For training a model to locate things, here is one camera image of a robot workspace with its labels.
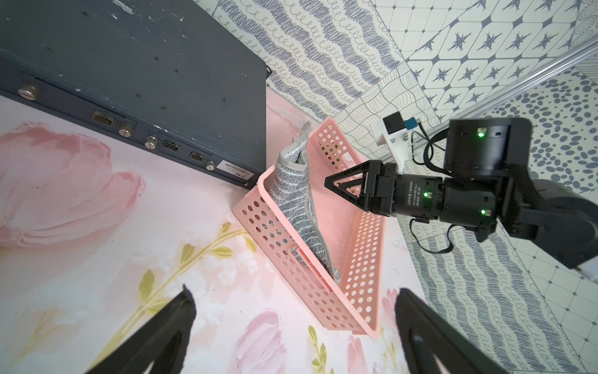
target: dark gray metal box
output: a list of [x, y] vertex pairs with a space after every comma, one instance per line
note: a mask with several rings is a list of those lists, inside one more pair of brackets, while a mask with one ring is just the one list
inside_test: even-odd
[[269, 69], [192, 0], [3, 0], [0, 15], [0, 95], [246, 188], [265, 171]]

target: pink plastic basket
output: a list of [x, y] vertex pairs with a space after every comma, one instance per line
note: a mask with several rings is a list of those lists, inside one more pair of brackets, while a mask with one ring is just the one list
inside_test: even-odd
[[[379, 333], [386, 220], [360, 210], [324, 187], [327, 176], [366, 158], [353, 149], [331, 117], [312, 131], [307, 152], [318, 225], [341, 274], [340, 285], [332, 280], [268, 194], [275, 166], [260, 176], [257, 186], [233, 212], [326, 328], [375, 338]], [[307, 267], [291, 253], [294, 247]]]

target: gray striped towel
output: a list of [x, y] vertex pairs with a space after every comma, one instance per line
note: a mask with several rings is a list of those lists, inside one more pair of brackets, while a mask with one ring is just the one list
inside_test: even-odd
[[[336, 283], [340, 283], [340, 274], [332, 263], [326, 242], [318, 229], [318, 220], [313, 206], [306, 150], [308, 135], [309, 122], [303, 125], [299, 138], [293, 139], [293, 143], [280, 152], [274, 181], [269, 192], [322, 266]], [[299, 263], [307, 266], [296, 248], [291, 252]]]

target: pink floral tablecloth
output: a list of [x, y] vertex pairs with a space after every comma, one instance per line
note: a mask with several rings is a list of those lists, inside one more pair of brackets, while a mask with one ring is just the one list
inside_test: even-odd
[[[184, 373], [408, 372], [393, 305], [423, 291], [396, 220], [380, 337], [329, 331], [231, 213], [246, 190], [1, 96], [0, 113], [0, 372], [83, 373], [183, 284]], [[269, 165], [306, 121], [267, 92]]]

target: barcode label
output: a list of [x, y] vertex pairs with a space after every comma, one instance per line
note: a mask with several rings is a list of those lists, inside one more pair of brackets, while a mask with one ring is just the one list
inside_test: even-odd
[[243, 178], [244, 180], [248, 180], [254, 176], [254, 173], [252, 173], [251, 171], [240, 168], [237, 165], [234, 165], [234, 164], [232, 164], [228, 161], [224, 161], [224, 160], [220, 161], [220, 163], [218, 164], [218, 166], [216, 166], [216, 168], [218, 168], [220, 170], [224, 170], [227, 173], [236, 175], [237, 177]]

